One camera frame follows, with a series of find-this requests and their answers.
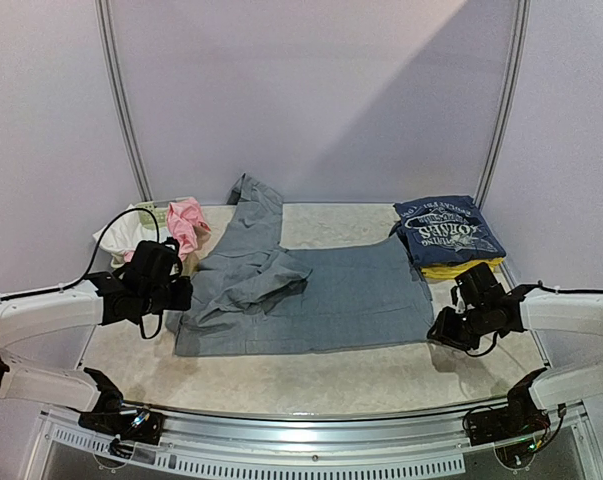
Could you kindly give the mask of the grey garment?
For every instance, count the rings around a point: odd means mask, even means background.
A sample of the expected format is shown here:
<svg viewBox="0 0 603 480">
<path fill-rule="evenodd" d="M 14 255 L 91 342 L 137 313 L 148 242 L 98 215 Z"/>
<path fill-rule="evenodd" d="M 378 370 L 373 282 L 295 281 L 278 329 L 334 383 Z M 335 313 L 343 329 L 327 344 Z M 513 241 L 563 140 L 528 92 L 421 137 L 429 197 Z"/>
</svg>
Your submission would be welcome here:
<svg viewBox="0 0 603 480">
<path fill-rule="evenodd" d="M 176 355 L 292 355 L 425 340 L 432 296 L 397 236 L 288 250 L 280 245 L 279 193 L 242 175 L 228 202 L 233 217 L 191 278 L 190 309 L 166 316 Z"/>
</svg>

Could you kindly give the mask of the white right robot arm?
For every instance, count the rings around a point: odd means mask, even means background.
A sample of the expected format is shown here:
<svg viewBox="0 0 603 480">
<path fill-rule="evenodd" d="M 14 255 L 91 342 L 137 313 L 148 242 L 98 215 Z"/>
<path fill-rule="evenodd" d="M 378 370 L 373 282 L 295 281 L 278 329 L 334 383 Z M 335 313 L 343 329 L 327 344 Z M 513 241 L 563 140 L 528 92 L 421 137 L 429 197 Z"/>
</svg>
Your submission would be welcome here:
<svg viewBox="0 0 603 480">
<path fill-rule="evenodd" d="M 462 308 L 440 311 L 430 341 L 470 353 L 486 335 L 530 333 L 548 363 L 508 393 L 497 421 L 505 435 L 520 435 L 537 410 L 603 395 L 603 290 L 519 285 L 505 292 L 497 284 L 484 292 L 460 286 L 458 293 Z"/>
</svg>

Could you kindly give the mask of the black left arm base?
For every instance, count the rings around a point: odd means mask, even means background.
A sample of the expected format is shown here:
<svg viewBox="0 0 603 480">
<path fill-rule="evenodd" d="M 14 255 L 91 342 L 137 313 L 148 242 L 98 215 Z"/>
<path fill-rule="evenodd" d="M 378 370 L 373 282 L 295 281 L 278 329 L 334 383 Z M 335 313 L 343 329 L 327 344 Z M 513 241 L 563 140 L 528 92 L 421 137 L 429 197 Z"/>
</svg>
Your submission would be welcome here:
<svg viewBox="0 0 603 480">
<path fill-rule="evenodd" d="M 147 408 L 125 406 L 123 394 L 103 372 L 91 368 L 85 368 L 83 372 L 95 381 L 99 395 L 95 406 L 80 414 L 80 427 L 119 436 L 122 441 L 159 444 L 166 419 L 163 414 Z"/>
</svg>

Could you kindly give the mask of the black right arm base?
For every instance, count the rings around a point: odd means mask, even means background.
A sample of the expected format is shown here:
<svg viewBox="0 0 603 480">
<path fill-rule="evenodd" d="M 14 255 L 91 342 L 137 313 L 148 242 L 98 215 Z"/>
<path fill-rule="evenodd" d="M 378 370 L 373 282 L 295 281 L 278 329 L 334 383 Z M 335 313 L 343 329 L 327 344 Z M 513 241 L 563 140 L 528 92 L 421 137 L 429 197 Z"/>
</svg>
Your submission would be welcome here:
<svg viewBox="0 0 603 480">
<path fill-rule="evenodd" d="M 537 451 L 549 444 L 562 427 L 566 406 L 559 405 L 560 422 L 553 433 L 547 410 L 539 408 L 532 400 L 530 388 L 533 381 L 547 371 L 541 368 L 527 374 L 507 392 L 507 404 L 503 407 L 475 407 L 467 411 L 462 419 L 462 428 L 472 446 L 498 442 L 518 436 L 543 431 L 541 439 L 530 451 Z"/>
</svg>

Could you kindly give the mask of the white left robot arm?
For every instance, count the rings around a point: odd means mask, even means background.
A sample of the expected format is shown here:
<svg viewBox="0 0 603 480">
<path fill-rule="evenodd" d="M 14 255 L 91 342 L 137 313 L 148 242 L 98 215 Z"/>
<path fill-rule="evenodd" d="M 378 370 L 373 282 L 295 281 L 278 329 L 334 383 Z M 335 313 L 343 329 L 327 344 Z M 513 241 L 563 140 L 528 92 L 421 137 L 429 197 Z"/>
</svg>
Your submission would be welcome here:
<svg viewBox="0 0 603 480">
<path fill-rule="evenodd" d="M 90 412 L 109 434 L 129 426 L 123 396 L 104 373 L 81 366 L 96 328 L 130 322 L 152 338 L 144 321 L 191 303 L 189 278 L 128 286 L 111 273 L 95 273 L 70 288 L 0 296 L 0 399 Z"/>
</svg>

